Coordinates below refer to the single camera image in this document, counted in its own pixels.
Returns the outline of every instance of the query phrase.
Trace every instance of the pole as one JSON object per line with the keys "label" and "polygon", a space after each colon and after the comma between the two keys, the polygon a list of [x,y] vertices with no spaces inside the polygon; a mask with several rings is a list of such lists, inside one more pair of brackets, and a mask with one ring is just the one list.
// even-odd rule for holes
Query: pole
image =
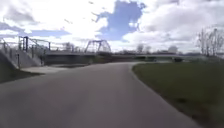
{"label": "pole", "polygon": [[25,39],[26,39],[26,52],[28,52],[28,37],[26,36]]}
{"label": "pole", "polygon": [[51,42],[48,42],[49,51],[51,50]]}
{"label": "pole", "polygon": [[12,49],[9,49],[9,57],[12,59]]}
{"label": "pole", "polygon": [[44,65],[46,50],[44,49],[44,53],[41,56],[41,65]]}
{"label": "pole", "polygon": [[17,53],[17,60],[18,60],[17,65],[18,65],[18,68],[20,69],[20,60],[19,60],[19,54],[18,53]]}
{"label": "pole", "polygon": [[72,52],[74,52],[74,45],[72,45]]}
{"label": "pole", "polygon": [[21,49],[22,49],[22,48],[21,48],[21,46],[22,46],[22,43],[21,43],[21,42],[19,42],[19,45],[18,45],[19,50],[21,50]]}
{"label": "pole", "polygon": [[31,51],[32,51],[32,58],[33,58],[34,57],[34,47],[33,47],[33,45],[32,45]]}
{"label": "pole", "polygon": [[26,42],[26,40],[25,40],[25,37],[23,37],[23,51],[25,50],[25,42]]}
{"label": "pole", "polygon": [[86,49],[85,49],[85,52],[87,52],[87,50],[88,50],[90,44],[91,44],[91,41],[88,42],[88,44],[87,44],[87,46],[86,46]]}
{"label": "pole", "polygon": [[6,42],[4,42],[3,46],[4,46],[5,53],[7,53]]}

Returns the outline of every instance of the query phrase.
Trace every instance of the green grass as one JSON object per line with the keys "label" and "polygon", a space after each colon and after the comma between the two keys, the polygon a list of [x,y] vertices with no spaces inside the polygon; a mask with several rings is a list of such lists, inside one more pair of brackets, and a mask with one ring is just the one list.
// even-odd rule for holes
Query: green grass
{"label": "green grass", "polygon": [[139,64],[133,71],[179,111],[201,125],[215,127],[224,121],[222,67],[214,63]]}
{"label": "green grass", "polygon": [[23,72],[17,69],[13,69],[12,67],[2,62],[0,63],[0,83],[27,78],[27,77],[36,76],[36,75],[40,75],[40,74]]}

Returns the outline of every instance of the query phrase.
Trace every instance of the bare tree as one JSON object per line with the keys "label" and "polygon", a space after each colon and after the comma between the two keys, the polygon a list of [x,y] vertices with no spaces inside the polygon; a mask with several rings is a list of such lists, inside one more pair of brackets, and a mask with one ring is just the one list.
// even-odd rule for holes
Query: bare tree
{"label": "bare tree", "polygon": [[68,42],[68,43],[65,43],[63,45],[64,45],[64,49],[66,51],[74,51],[74,44]]}
{"label": "bare tree", "polygon": [[137,52],[138,53],[142,53],[143,52],[143,49],[144,49],[144,45],[142,43],[140,43],[140,44],[137,45]]}
{"label": "bare tree", "polygon": [[215,56],[221,50],[224,44],[223,32],[214,29],[212,32],[202,30],[198,35],[197,46],[201,49],[201,53]]}
{"label": "bare tree", "polygon": [[145,53],[149,54],[150,53],[150,49],[151,49],[150,46],[146,46],[145,49],[144,49]]}
{"label": "bare tree", "polygon": [[214,29],[213,32],[211,32],[209,39],[212,55],[215,56],[224,44],[223,33],[220,30]]}
{"label": "bare tree", "polygon": [[179,51],[177,52],[178,55],[183,55],[183,52]]}
{"label": "bare tree", "polygon": [[178,48],[176,46],[170,46],[168,49],[169,53],[177,53]]}

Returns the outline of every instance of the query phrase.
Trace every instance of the road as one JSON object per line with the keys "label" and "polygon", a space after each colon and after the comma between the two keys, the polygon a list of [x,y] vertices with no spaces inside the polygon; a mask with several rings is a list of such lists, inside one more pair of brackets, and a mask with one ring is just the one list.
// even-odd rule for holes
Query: road
{"label": "road", "polygon": [[0,85],[0,128],[198,128],[131,72],[92,65]]}

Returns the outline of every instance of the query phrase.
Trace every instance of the sky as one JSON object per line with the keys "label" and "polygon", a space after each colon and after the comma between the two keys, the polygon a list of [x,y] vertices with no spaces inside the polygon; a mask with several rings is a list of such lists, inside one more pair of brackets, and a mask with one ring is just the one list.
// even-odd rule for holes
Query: sky
{"label": "sky", "polygon": [[198,51],[197,34],[224,26],[224,0],[0,0],[0,37],[85,47],[104,39],[113,51],[176,46]]}

